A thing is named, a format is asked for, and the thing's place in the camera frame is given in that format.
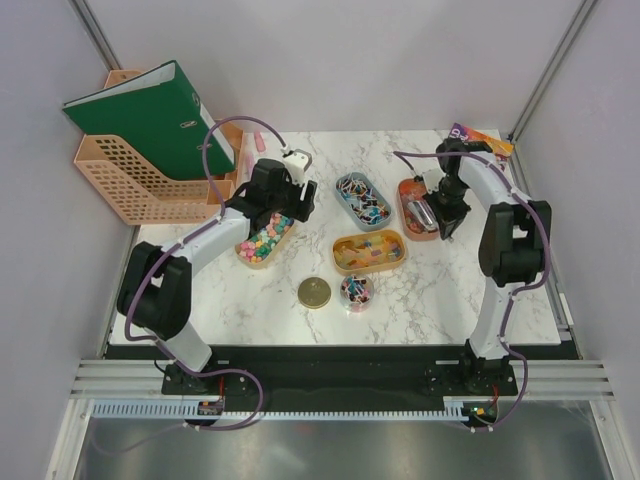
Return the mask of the silver metal scoop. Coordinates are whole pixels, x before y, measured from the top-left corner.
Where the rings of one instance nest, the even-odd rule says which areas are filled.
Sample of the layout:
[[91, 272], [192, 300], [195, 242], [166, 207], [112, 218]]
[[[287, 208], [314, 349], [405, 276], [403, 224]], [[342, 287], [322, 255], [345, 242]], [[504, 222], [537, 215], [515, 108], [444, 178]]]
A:
[[438, 230], [435, 214], [424, 199], [408, 202], [407, 209], [424, 231], [436, 232]]

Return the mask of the orange tray of gummies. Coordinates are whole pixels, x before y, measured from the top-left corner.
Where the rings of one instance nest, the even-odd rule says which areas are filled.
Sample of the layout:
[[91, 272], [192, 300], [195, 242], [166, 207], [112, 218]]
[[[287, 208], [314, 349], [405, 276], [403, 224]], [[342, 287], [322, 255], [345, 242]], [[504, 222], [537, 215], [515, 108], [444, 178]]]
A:
[[399, 210], [400, 223], [405, 236], [412, 241], [426, 242], [435, 240], [439, 236], [437, 229], [429, 231], [410, 212], [408, 204], [411, 201], [422, 200], [429, 190], [422, 181], [406, 178], [399, 182], [396, 189], [396, 204]]

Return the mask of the beige tray of star candies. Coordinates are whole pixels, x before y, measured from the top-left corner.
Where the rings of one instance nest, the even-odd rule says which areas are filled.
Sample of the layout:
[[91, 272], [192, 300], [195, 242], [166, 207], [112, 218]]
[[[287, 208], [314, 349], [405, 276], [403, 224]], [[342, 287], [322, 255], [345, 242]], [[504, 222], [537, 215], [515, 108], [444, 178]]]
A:
[[293, 218], [274, 213], [264, 228], [235, 246], [237, 258], [249, 268], [265, 268], [292, 236], [295, 223]]

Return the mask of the grey tray of lollipops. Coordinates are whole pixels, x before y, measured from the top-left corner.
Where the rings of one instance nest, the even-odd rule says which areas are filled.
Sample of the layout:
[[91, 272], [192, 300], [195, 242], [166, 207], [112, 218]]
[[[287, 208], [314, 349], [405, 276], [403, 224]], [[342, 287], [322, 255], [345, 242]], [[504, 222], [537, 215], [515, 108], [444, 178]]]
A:
[[334, 183], [338, 203], [363, 232], [385, 229], [391, 222], [391, 203], [361, 172], [351, 172]]

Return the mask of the tan tray of popsicle candies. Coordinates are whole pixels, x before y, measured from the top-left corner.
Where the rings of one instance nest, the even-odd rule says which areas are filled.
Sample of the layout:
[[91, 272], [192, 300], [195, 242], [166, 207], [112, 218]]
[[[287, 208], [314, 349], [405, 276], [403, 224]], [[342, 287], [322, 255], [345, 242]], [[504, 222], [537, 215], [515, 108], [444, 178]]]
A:
[[401, 235], [384, 229], [337, 239], [331, 248], [336, 269], [343, 275], [391, 270], [407, 258]]

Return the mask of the gold jar lid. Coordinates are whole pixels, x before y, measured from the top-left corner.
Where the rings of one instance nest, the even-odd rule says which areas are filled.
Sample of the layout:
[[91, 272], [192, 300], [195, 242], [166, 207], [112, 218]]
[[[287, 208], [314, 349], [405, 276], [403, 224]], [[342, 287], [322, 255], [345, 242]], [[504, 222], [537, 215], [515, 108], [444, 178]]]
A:
[[300, 283], [297, 296], [304, 307], [319, 309], [330, 301], [331, 287], [326, 280], [320, 277], [309, 277]]

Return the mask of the clear plastic jar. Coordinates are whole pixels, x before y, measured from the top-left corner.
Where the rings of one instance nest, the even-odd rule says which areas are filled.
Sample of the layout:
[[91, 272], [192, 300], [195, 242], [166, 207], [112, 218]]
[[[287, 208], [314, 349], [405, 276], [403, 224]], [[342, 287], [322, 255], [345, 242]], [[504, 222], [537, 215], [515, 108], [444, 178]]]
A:
[[340, 299], [344, 308], [351, 313], [365, 311], [372, 303], [375, 288], [366, 275], [345, 276], [340, 284]]

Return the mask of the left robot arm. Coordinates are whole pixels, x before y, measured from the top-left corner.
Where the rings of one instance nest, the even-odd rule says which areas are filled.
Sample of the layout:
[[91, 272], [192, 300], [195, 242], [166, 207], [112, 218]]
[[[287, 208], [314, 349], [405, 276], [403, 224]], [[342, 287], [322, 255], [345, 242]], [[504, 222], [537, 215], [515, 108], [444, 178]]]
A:
[[280, 213], [298, 222], [314, 210], [317, 183], [305, 179], [311, 155], [292, 150], [281, 160], [260, 159], [250, 179], [220, 212], [181, 239], [164, 245], [137, 244], [131, 251], [117, 297], [129, 341], [152, 340], [185, 369], [185, 382], [208, 393], [219, 382], [211, 347], [190, 323], [192, 283], [221, 254], [265, 228]]

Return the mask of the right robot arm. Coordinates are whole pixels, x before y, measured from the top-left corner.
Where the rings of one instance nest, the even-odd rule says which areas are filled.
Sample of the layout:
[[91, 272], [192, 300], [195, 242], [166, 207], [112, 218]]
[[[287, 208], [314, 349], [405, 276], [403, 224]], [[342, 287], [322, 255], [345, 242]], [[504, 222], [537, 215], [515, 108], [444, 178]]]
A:
[[508, 324], [516, 296], [537, 289], [550, 272], [552, 210], [512, 185], [483, 141], [448, 138], [435, 157], [443, 172], [437, 189], [425, 196], [445, 240], [462, 224], [471, 191], [486, 212], [478, 261], [486, 285], [474, 331], [468, 339], [472, 360], [458, 368], [458, 381], [467, 392], [483, 392], [494, 381], [488, 362], [509, 354]]

